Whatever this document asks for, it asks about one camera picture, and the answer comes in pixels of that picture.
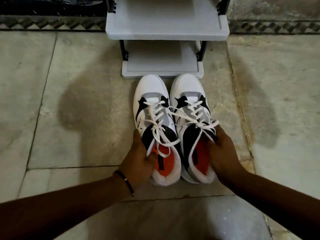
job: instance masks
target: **forearm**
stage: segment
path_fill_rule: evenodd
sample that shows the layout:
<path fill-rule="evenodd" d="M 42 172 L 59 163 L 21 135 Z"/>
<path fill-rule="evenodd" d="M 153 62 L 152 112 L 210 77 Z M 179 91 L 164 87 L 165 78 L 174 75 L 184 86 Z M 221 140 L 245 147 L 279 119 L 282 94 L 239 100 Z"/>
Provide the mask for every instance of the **forearm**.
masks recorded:
<path fill-rule="evenodd" d="M 319 200 L 248 172 L 225 185 L 298 237 L 314 239 L 318 234 Z"/>
<path fill-rule="evenodd" d="M 0 204 L 2 239 L 54 239 L 88 217 L 130 196 L 118 175 Z"/>

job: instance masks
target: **hand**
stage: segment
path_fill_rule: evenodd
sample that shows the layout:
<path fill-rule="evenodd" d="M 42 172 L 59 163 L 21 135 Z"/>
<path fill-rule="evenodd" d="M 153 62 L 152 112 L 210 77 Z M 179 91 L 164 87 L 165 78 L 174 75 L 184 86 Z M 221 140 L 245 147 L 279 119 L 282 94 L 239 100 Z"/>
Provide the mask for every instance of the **hand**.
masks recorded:
<path fill-rule="evenodd" d="M 136 190 L 150 179 L 156 160 L 157 155 L 155 153 L 151 153 L 147 157 L 146 147 L 136 129 L 133 132 L 131 149 L 120 164 L 119 171 L 126 176 L 133 190 Z"/>
<path fill-rule="evenodd" d="M 220 125 L 215 127 L 217 143 L 208 140 L 207 148 L 210 154 L 210 164 L 218 176 L 218 179 L 225 184 L 245 173 L 245 168 L 239 162 L 235 146 L 231 138 L 224 132 Z"/>

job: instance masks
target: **white shoelace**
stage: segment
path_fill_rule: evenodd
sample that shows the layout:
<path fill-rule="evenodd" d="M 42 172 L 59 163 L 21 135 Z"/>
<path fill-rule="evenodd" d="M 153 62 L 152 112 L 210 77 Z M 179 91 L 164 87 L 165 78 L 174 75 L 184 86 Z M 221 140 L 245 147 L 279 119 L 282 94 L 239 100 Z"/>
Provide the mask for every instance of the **white shoelace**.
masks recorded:
<path fill-rule="evenodd" d="M 205 123 L 203 123 L 205 119 L 202 119 L 202 120 L 198 121 L 202 117 L 202 115 L 204 113 L 204 112 L 201 112 L 203 110 L 203 107 L 199 106 L 200 104 L 202 104 L 202 101 L 191 102 L 191 101 L 185 100 L 185 102 L 189 104 L 189 106 L 187 106 L 187 109 L 191 110 L 190 115 L 194 116 L 195 118 L 191 118 L 190 116 L 188 116 L 182 109 L 178 109 L 178 108 L 175 108 L 175 107 L 172 107 L 172 106 L 170 106 L 170 108 L 177 109 L 180 112 L 182 112 L 183 114 L 174 113 L 174 112 L 171 112 L 171 111 L 169 113 L 174 115 L 174 116 L 178 116 L 178 117 L 184 118 L 185 120 L 189 121 L 189 122 L 187 122 L 187 123 L 185 123 L 183 125 L 195 124 L 196 128 L 200 128 L 201 129 L 200 133 L 204 132 L 209 138 L 210 138 L 210 136 L 208 135 L 208 133 L 205 130 L 213 129 L 214 130 L 214 134 L 216 134 L 216 129 L 214 127 L 216 127 L 219 124 L 218 120 L 214 121 L 214 123 L 212 123 L 210 125 L 206 125 Z"/>
<path fill-rule="evenodd" d="M 171 153 L 170 147 L 178 144 L 180 142 L 180 139 L 177 139 L 173 142 L 170 142 L 170 140 L 166 137 L 166 135 L 164 133 L 165 129 L 162 127 L 163 120 L 159 121 L 159 119 L 164 115 L 164 112 L 162 110 L 165 109 L 166 113 L 171 113 L 170 109 L 162 106 L 162 104 L 164 104 L 164 103 L 165 103 L 165 101 L 160 101 L 159 103 L 144 102 L 144 104 L 148 105 L 148 111 L 149 111 L 149 115 L 151 117 L 151 120 L 143 120 L 143 121 L 147 121 L 147 122 L 150 122 L 153 124 L 152 134 L 153 134 L 154 139 L 156 140 L 158 153 L 162 157 L 168 157 Z M 159 144 L 164 147 L 168 147 L 169 154 L 163 154 L 159 150 Z"/>

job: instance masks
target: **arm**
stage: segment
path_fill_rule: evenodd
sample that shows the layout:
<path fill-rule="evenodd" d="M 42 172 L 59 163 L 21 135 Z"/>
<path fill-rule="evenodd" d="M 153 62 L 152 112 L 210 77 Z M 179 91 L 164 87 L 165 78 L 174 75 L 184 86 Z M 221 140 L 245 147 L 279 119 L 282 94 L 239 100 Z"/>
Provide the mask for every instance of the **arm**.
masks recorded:
<path fill-rule="evenodd" d="M 146 157 L 137 130 L 119 170 L 133 190 L 147 182 L 156 156 Z M 54 239 L 99 211 L 131 196 L 117 174 L 88 184 L 0 204 L 1 239 Z"/>
<path fill-rule="evenodd" d="M 302 239 L 314 239 L 320 228 L 320 201 L 247 172 L 231 138 L 216 127 L 218 141 L 208 142 L 210 163 L 218 179 L 236 195 Z"/>

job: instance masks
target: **black bracelet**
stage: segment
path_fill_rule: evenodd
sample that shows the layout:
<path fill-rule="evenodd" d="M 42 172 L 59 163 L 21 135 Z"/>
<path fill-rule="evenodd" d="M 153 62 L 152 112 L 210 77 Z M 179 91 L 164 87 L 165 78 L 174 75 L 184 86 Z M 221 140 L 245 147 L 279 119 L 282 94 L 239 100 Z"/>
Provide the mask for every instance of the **black bracelet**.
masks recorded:
<path fill-rule="evenodd" d="M 131 184 L 130 184 L 129 181 L 127 180 L 126 176 L 125 176 L 122 172 L 120 172 L 119 170 L 115 170 L 114 173 L 116 173 L 116 174 L 118 174 L 120 177 L 122 177 L 122 179 L 123 179 L 123 180 L 125 181 L 125 183 L 127 184 L 128 188 L 129 188 L 129 190 L 130 190 L 131 195 L 134 196 L 134 190 L 133 190 L 133 188 L 131 187 Z"/>

